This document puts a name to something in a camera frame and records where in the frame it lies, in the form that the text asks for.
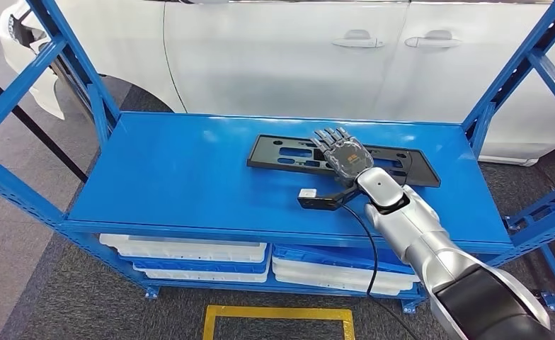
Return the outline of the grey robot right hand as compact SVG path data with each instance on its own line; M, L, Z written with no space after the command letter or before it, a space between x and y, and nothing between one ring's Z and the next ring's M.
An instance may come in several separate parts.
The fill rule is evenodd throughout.
M374 166L370 152L343 127L315 130L314 134L310 140L345 187L351 187L362 172Z

